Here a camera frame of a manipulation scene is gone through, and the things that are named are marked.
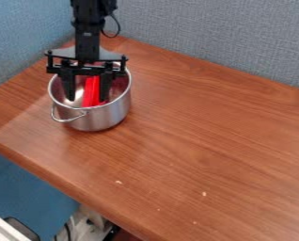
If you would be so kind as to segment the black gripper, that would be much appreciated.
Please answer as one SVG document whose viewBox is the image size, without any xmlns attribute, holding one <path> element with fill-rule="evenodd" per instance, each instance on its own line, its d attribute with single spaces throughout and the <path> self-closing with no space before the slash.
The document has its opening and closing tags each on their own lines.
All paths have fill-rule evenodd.
<svg viewBox="0 0 299 241">
<path fill-rule="evenodd" d="M 102 46 L 81 48 L 77 46 L 47 50 L 47 73 L 62 78 L 66 98 L 75 100 L 75 77 L 101 75 L 99 100 L 107 102 L 114 76 L 125 75 L 127 55 L 110 52 Z"/>
</svg>

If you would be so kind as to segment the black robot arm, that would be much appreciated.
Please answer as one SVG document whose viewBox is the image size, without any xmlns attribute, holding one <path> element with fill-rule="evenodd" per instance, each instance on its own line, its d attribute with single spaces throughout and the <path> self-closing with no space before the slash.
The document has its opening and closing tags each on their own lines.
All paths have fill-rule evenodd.
<svg viewBox="0 0 299 241">
<path fill-rule="evenodd" d="M 47 73 L 54 73 L 62 80 L 65 94 L 75 100 L 79 76 L 98 78 L 97 101 L 110 99 L 110 89 L 118 76 L 125 75 L 129 57 L 110 52 L 101 46 L 101 35 L 115 38 L 121 24 L 115 16 L 118 0 L 71 0 L 74 10 L 75 46 L 46 51 Z"/>
</svg>

